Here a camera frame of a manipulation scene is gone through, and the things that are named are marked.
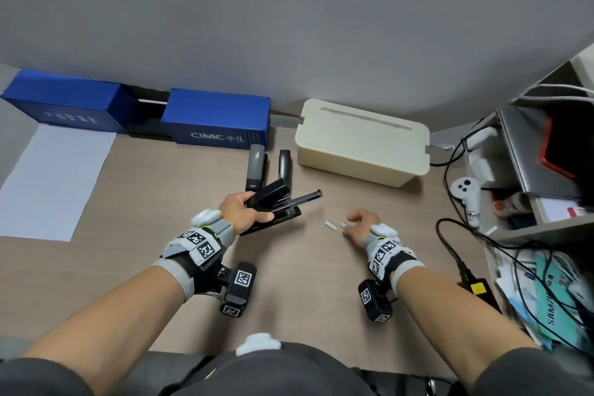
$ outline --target hand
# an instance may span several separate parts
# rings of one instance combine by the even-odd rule
[[[371,226],[379,224],[380,217],[375,213],[360,208],[347,216],[347,219],[354,224],[346,226],[343,234],[351,239],[357,246],[365,247],[365,239],[371,233]]]
[[[274,215],[270,212],[256,211],[243,205],[254,194],[253,191],[230,194],[219,205],[222,219],[233,226],[234,241],[237,235],[248,230],[255,222],[269,222],[274,219]]]

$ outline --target wrist tracker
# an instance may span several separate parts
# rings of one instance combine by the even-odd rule
[[[402,274],[424,265],[411,249],[402,244],[397,231],[385,224],[371,226],[365,245],[369,271],[375,276],[375,281],[363,280],[358,287],[359,296],[367,317],[374,322],[385,322],[393,314],[391,302],[386,296],[388,290],[391,288],[397,298],[396,283]]]
[[[220,210],[204,210],[192,219],[190,230],[169,242],[154,265],[178,280],[187,301],[193,295],[212,295],[221,300],[219,311],[240,317],[247,307],[257,269],[248,262],[237,268],[222,260],[233,241],[233,226],[220,217]],[[225,294],[220,293],[226,287]]]

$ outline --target yellow label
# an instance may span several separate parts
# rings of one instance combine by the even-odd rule
[[[486,288],[483,285],[483,282],[472,284],[471,290],[472,290],[472,293],[474,293],[474,295],[482,295],[483,293],[486,293]]]

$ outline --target red object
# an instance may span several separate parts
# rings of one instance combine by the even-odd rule
[[[544,141],[542,142],[542,149],[540,149],[540,162],[546,166],[547,168],[552,169],[553,171],[556,171],[558,173],[560,173],[561,175],[565,175],[568,179],[575,179],[575,175],[571,174],[569,171],[566,171],[565,169],[560,168],[557,165],[554,165],[553,163],[549,162],[546,160],[546,149],[549,146],[549,139],[551,138],[551,129],[553,128],[553,118],[549,118],[546,120],[546,125],[545,125],[545,137],[544,137]]]

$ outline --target white cable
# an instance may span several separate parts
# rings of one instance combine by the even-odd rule
[[[512,99],[512,102],[522,99],[526,101],[577,101],[577,102],[590,102],[594,104],[594,99],[590,97],[580,97],[580,96],[527,96],[526,93],[533,88],[541,88],[541,87],[554,87],[554,88],[571,88],[571,89],[578,89],[579,91],[584,91],[594,95],[594,91],[588,88],[583,88],[581,86],[575,86],[572,84],[534,84],[527,90],[525,90],[522,94],[518,97]]]

